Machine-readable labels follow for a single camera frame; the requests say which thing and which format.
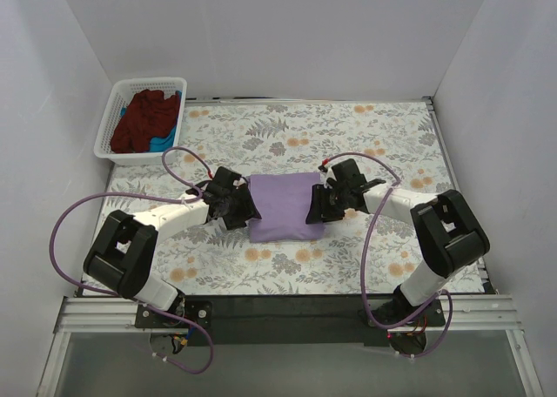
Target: cable connector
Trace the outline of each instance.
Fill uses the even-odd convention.
[[[327,165],[328,163],[329,163],[329,159],[324,159],[323,162],[321,162],[321,165],[318,166],[317,169],[319,169],[323,173],[327,173],[327,168],[325,167],[325,165]]]
[[[190,201],[191,198],[180,198],[180,201],[182,202],[182,205],[185,205],[189,210],[192,210],[193,207],[195,207],[194,203],[188,203],[188,201]]]

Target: dark red cloth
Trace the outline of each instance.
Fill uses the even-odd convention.
[[[165,138],[176,125],[180,96],[164,99],[164,92],[144,90],[133,96],[114,129],[111,149],[115,153],[149,151],[152,138]]]

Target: orange flower pattern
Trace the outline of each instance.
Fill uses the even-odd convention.
[[[261,104],[186,106],[180,145],[209,161],[243,172],[315,172],[324,158],[360,151],[402,172],[402,187],[418,192],[451,188],[442,153],[424,103]],[[355,158],[368,180],[389,176]],[[206,170],[188,153],[172,169],[193,182]],[[109,191],[176,198],[184,187],[161,166],[115,166]],[[117,209],[141,212],[160,204],[108,198],[101,218]],[[192,227],[157,247],[152,270],[186,294],[359,293],[359,257],[370,215],[348,210],[312,242],[251,244],[249,229],[226,231],[222,223]],[[366,269],[370,293],[391,293],[420,262],[411,226],[379,217]],[[86,282],[96,285],[87,277]],[[454,292],[481,292],[475,266],[452,280]]]

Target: blue cloth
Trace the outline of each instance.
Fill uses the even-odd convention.
[[[182,91],[176,91],[179,97],[182,97]],[[125,114],[126,107],[122,107],[120,110],[120,117]],[[174,136],[176,136],[176,125],[172,127],[170,133],[165,138],[152,138],[149,142],[149,151],[165,151],[169,147],[172,147],[174,143]]]

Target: glass panel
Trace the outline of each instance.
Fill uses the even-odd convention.
[[[436,333],[429,333],[433,343]],[[153,346],[166,352],[169,338]],[[523,396],[505,332],[450,332],[424,359],[395,358],[358,344],[216,347],[212,367],[189,375],[151,357],[147,333],[74,333],[57,396]],[[177,359],[205,363],[207,348]]]

